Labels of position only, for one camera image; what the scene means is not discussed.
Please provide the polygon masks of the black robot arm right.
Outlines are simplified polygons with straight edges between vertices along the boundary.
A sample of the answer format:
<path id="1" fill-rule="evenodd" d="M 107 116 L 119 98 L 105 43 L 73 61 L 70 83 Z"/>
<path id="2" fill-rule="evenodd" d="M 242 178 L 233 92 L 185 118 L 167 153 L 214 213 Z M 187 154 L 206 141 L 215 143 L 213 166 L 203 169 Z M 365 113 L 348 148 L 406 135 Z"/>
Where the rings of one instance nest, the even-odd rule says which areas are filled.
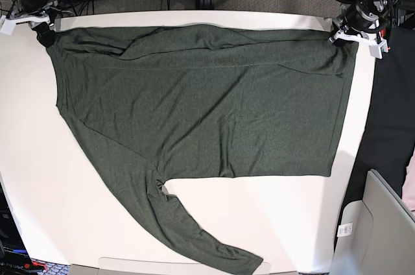
<path id="1" fill-rule="evenodd" d="M 45 48 L 55 43 L 54 19 L 50 9 L 57 6 L 57 0 L 18 0 L 18 17 L 27 18 L 29 27 L 36 32 L 36 38 Z"/>

